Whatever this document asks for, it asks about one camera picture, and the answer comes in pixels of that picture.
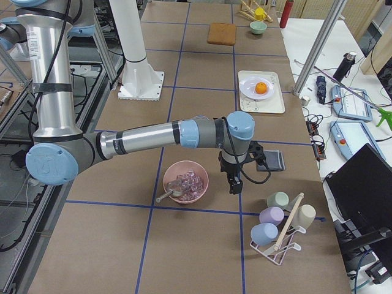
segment mug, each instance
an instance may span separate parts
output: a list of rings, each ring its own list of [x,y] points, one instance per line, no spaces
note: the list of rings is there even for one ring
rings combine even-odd
[[[252,241],[259,246],[264,246],[274,241],[277,234],[277,227],[269,222],[255,225],[251,230]]]
[[[258,215],[258,219],[260,220],[261,224],[269,222],[276,226],[278,226],[282,222],[283,218],[284,212],[282,208],[277,206],[266,208]]]
[[[305,204],[300,206],[296,213],[294,214],[294,218],[292,220],[291,226],[293,228],[297,226],[303,227],[305,230],[311,226],[316,217],[316,210],[313,206]]]
[[[288,196],[285,192],[276,192],[267,198],[267,206],[277,206],[284,209],[288,205]]]

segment brown sponge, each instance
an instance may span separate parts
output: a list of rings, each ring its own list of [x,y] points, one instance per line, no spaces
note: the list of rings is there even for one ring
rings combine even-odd
[[[233,46],[236,26],[232,23],[211,23],[207,43]]]

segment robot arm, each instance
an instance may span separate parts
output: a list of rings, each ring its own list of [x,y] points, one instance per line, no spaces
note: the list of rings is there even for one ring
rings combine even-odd
[[[6,17],[0,22],[0,44],[10,50],[17,43],[27,42],[26,30],[16,17]]]
[[[236,111],[226,118],[197,117],[117,133],[83,134],[75,124],[66,35],[72,24],[94,23],[92,0],[12,0],[26,28],[39,128],[26,156],[30,174],[49,185],[73,180],[90,166],[113,156],[177,144],[186,148],[220,148],[220,170],[230,193],[241,192],[243,164],[265,162],[263,148],[251,142],[254,120]],[[92,21],[79,24],[82,19]]]

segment spoon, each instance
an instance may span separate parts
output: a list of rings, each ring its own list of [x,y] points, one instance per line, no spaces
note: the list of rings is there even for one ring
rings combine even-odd
[[[168,192],[164,193],[163,195],[161,195],[155,199],[155,201],[157,203],[160,203],[160,201],[162,199],[165,199],[168,196],[178,198],[178,197],[181,197],[182,195],[184,195],[182,187],[178,185],[178,181],[172,181],[172,182],[167,183],[166,190]]]

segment green clip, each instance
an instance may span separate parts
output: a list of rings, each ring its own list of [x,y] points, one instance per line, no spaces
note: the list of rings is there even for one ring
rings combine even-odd
[[[386,120],[390,129],[392,130],[392,111],[386,111],[382,108],[379,108],[378,111],[379,111],[379,113],[381,113],[381,120],[380,120],[379,124],[377,125],[377,127],[381,126],[381,123],[384,120]]]

